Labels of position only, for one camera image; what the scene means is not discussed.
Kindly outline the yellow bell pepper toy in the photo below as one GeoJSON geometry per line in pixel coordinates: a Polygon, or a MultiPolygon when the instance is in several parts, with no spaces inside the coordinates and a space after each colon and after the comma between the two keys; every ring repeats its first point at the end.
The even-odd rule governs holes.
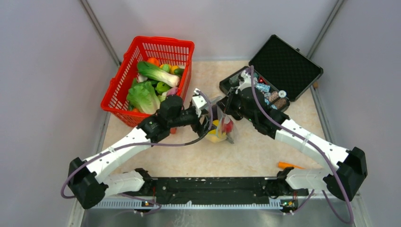
{"type": "Polygon", "coordinates": [[[227,139],[227,134],[220,129],[219,124],[219,120],[213,121],[212,130],[210,130],[205,137],[210,142],[218,143],[227,139]]]}

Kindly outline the clear zip top bag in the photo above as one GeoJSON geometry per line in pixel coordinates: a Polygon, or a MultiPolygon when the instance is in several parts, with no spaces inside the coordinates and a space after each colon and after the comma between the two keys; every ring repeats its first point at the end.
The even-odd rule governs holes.
{"type": "Polygon", "coordinates": [[[223,107],[218,105],[218,101],[222,98],[222,96],[217,96],[211,100],[213,112],[212,127],[205,136],[205,139],[213,143],[227,141],[230,144],[234,144],[237,131],[233,120],[223,112],[223,107]]]}

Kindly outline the red pomegranate toy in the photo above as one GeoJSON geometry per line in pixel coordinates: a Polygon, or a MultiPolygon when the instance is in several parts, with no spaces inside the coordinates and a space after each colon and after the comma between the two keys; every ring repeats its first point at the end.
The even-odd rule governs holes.
{"type": "Polygon", "coordinates": [[[234,122],[230,118],[225,118],[222,122],[222,132],[230,133],[234,128],[234,122]]]}

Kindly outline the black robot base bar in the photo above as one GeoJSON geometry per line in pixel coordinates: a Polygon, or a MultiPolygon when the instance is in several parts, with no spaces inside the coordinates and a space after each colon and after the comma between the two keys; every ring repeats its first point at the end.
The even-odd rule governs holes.
{"type": "Polygon", "coordinates": [[[293,190],[284,180],[271,177],[160,177],[147,178],[132,196],[150,197],[162,205],[268,204],[280,196],[307,196],[307,189],[293,190]]]}

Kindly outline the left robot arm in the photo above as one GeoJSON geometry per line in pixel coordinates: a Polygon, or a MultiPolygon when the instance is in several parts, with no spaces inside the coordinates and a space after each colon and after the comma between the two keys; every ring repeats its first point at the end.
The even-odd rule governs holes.
{"type": "Polygon", "coordinates": [[[133,171],[110,177],[120,165],[136,154],[152,146],[166,147],[161,143],[170,135],[172,128],[191,126],[199,137],[180,144],[188,146],[206,136],[211,129],[213,119],[212,104],[201,91],[195,90],[190,106],[185,109],[183,100],[177,95],[169,95],[161,102],[155,114],[145,118],[130,133],[109,148],[84,160],[77,157],[69,164],[67,180],[61,188],[68,187],[85,210],[96,206],[103,198],[122,192],[137,192],[139,195],[150,193],[152,183],[133,171]]]}

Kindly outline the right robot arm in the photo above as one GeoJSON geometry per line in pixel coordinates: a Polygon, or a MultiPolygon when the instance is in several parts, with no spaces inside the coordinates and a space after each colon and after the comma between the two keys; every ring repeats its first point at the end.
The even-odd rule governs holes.
{"type": "Polygon", "coordinates": [[[248,119],[261,134],[284,142],[319,163],[322,168],[289,169],[277,182],[278,191],[290,195],[295,189],[328,190],[342,201],[352,201],[367,177],[366,154],[358,147],[347,149],[326,141],[282,112],[271,108],[259,90],[250,87],[231,91],[217,105],[236,120],[248,119]]]}

